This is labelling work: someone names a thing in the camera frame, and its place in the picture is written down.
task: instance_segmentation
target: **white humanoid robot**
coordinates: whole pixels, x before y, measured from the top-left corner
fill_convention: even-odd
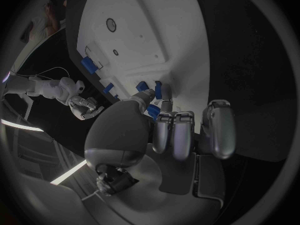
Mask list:
[[[93,118],[104,109],[103,106],[97,108],[97,101],[94,98],[84,99],[79,96],[85,89],[84,83],[80,80],[75,83],[69,77],[60,80],[42,80],[37,76],[26,78],[10,75],[5,82],[4,96],[27,94],[30,97],[43,95],[47,99],[56,99],[63,105],[69,106],[71,112],[80,120]]]

